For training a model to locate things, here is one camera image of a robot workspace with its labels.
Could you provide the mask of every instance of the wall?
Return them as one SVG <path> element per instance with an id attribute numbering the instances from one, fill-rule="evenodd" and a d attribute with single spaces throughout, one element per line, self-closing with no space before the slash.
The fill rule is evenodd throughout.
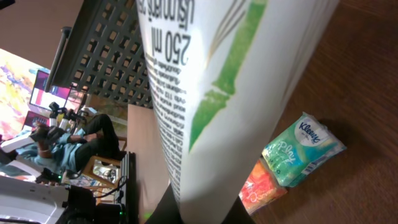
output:
<path id="1" fill-rule="evenodd" d="M 0 49 L 51 68 L 61 28 L 73 26 L 83 0 L 16 0 L 0 11 Z"/>

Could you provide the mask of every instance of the green bamboo illustration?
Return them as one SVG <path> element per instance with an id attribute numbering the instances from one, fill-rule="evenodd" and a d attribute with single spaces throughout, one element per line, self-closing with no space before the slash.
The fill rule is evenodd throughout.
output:
<path id="1" fill-rule="evenodd" d="M 234 1 L 229 8 L 228 13 L 221 21 L 215 38 L 213 39 L 205 66 L 207 66 L 220 43 L 222 43 L 224 38 L 244 17 L 245 12 L 240 14 L 237 13 L 243 5 L 242 3 L 240 3 L 238 8 L 231 13 L 235 4 L 236 1 Z M 204 128 L 220 110 L 226 107 L 226 102 L 235 94 L 235 79 L 238 76 L 239 69 L 241 68 L 244 58 L 252 44 L 266 5 L 267 0 L 251 1 L 247 15 L 236 31 L 236 35 L 220 75 L 218 76 L 218 79 L 212 83 L 215 88 L 205 93 L 205 98 L 200 102 L 193 117 L 189 151 L 192 150 L 194 143 L 199 138 Z"/>

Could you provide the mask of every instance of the seated person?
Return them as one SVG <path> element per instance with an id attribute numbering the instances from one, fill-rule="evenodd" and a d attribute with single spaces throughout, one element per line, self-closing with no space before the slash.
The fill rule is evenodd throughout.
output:
<path id="1" fill-rule="evenodd" d="M 24 159 L 37 165 L 46 167 L 52 172 L 60 174 L 62 169 L 78 172 L 82 170 L 91 156 L 108 157 L 121 160 L 123 155 L 119 151 L 119 140 L 114 132 L 112 121 L 106 114 L 95 116 L 78 135 L 65 133 L 53 146 L 43 141 L 35 142 L 16 149 Z M 0 164 L 0 172 L 8 176 L 29 175 L 23 170 L 10 165 Z"/>

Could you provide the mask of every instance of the wooden stool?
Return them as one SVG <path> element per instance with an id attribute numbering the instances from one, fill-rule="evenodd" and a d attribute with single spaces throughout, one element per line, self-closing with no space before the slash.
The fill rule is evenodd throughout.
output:
<path id="1" fill-rule="evenodd" d="M 107 186 L 109 188 L 115 189 L 116 187 L 118 187 L 118 182 L 119 182 L 120 177 L 117 179 L 117 181 L 115 181 L 115 183 L 112 183 L 109 180 L 106 180 L 106 179 L 94 174 L 93 169 L 94 169 L 94 165 L 95 165 L 95 160 L 98 160 L 101 162 L 106 162 L 108 164 L 112 164 L 114 166 L 119 166 L 119 167 L 120 167 L 120 163 L 121 163 L 120 161 L 117 161 L 114 159 L 103 158 L 100 156 L 92 156 L 90 158 L 90 160 L 88 161 L 86 167 L 84 168 L 82 174 L 101 182 L 102 184 L 104 184 L 105 186 Z"/>

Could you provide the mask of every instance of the monitor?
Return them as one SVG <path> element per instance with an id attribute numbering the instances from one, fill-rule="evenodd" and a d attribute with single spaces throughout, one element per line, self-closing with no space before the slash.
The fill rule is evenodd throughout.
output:
<path id="1" fill-rule="evenodd" d="M 41 70 L 37 71 L 35 85 L 33 86 L 30 104 L 50 110 L 49 105 L 56 102 L 60 107 L 64 107 L 70 93 L 69 88 L 52 86 L 48 93 L 44 92 L 44 87 L 49 78 L 49 74 Z"/>
<path id="2" fill-rule="evenodd" d="M 50 119 L 48 117 L 45 117 L 35 112 L 28 111 L 22 130 L 31 131 L 35 127 L 36 121 L 46 125 L 50 124 Z"/>

